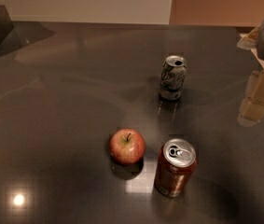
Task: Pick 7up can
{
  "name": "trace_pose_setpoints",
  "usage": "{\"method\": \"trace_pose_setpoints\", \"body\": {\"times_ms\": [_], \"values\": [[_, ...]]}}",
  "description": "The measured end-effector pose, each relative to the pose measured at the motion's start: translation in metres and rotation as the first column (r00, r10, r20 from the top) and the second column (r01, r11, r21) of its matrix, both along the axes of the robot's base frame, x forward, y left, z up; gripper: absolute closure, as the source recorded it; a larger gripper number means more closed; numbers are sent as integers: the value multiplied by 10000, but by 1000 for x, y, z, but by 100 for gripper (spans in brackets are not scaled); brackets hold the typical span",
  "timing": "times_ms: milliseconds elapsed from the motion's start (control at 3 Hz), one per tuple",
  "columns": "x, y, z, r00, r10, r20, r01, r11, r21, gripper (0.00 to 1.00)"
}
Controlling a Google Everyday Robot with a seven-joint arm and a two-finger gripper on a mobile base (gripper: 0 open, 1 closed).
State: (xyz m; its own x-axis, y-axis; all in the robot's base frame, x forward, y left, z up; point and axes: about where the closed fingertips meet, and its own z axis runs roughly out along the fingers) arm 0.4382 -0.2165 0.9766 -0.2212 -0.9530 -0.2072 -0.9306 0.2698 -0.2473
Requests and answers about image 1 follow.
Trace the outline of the cream blocky gripper finger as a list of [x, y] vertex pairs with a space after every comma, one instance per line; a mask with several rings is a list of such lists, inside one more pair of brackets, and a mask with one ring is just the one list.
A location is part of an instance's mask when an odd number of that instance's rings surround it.
[[248, 79], [245, 96], [237, 121], [244, 127], [252, 127], [264, 118], [264, 70], [253, 71]]

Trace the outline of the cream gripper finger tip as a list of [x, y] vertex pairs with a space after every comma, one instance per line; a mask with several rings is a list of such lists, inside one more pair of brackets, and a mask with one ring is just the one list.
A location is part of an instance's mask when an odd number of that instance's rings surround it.
[[251, 50], [257, 48], [259, 27], [252, 29], [247, 35], [244, 35], [237, 43], [237, 47], [240, 49]]

